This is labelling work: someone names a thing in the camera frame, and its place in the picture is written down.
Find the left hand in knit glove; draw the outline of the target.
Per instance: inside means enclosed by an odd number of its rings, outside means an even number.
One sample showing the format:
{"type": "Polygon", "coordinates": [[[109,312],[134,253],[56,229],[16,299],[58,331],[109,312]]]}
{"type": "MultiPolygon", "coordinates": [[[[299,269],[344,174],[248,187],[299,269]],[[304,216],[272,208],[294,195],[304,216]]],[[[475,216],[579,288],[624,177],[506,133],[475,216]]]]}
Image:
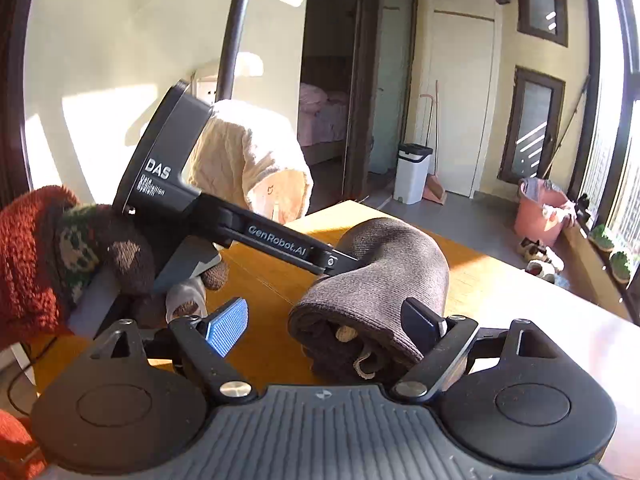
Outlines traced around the left hand in knit glove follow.
{"type": "Polygon", "coordinates": [[[170,287],[155,289],[152,246],[108,205],[77,205],[55,220],[53,283],[67,329],[93,338],[110,318],[161,328],[179,316],[202,314],[208,290],[221,289],[228,268],[219,256],[198,275],[180,270],[170,287]]]}

